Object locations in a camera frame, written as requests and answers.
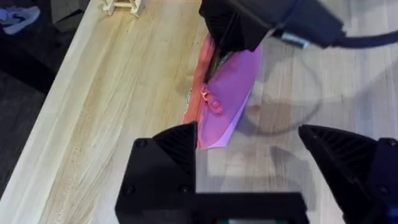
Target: pink bag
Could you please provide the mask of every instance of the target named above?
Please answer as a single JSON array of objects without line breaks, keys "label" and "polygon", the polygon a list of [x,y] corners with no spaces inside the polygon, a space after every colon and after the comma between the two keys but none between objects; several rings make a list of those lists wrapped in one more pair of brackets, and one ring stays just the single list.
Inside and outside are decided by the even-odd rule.
[{"label": "pink bag", "polygon": [[239,121],[261,65],[261,45],[234,53],[205,84],[214,52],[208,35],[199,56],[183,123],[198,122],[198,149],[225,147]]}]

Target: sneaker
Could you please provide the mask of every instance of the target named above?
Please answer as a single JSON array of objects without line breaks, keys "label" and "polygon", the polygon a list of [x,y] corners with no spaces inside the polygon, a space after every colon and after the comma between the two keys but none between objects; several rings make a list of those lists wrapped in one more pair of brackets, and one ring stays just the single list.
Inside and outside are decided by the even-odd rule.
[{"label": "sneaker", "polygon": [[11,7],[6,9],[8,17],[5,21],[0,21],[2,29],[8,35],[14,35],[29,24],[36,21],[40,15],[40,9],[37,6],[30,8]]}]

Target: light wood surface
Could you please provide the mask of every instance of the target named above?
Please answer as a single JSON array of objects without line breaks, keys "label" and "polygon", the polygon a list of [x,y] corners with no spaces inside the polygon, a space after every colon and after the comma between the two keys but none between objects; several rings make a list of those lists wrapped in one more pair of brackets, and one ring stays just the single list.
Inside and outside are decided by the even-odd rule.
[{"label": "light wood surface", "polygon": [[[199,0],[152,0],[136,20],[92,0],[0,201],[0,223],[117,223],[135,138],[180,124],[206,34]],[[349,34],[398,29],[394,0],[327,0]],[[312,223],[343,223],[297,134],[302,123],[397,137],[398,44],[293,49],[264,63],[226,149],[197,153],[198,190],[301,191]]]}]

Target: wooden stand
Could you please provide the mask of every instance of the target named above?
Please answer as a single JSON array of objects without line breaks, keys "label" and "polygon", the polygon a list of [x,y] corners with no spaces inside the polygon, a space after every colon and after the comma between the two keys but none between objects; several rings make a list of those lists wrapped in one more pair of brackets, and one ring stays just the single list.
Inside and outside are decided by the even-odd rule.
[{"label": "wooden stand", "polygon": [[142,9],[145,7],[144,0],[129,0],[129,2],[118,2],[118,0],[104,0],[103,10],[112,15],[116,7],[131,8],[131,14],[139,17]]}]

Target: zipper pull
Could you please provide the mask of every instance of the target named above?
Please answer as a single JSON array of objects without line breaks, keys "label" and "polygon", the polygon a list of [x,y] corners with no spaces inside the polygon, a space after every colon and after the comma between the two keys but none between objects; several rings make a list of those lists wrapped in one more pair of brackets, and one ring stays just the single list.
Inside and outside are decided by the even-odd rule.
[{"label": "zipper pull", "polygon": [[217,100],[217,97],[211,94],[206,84],[203,84],[200,93],[211,112],[221,115],[223,114],[223,105]]}]

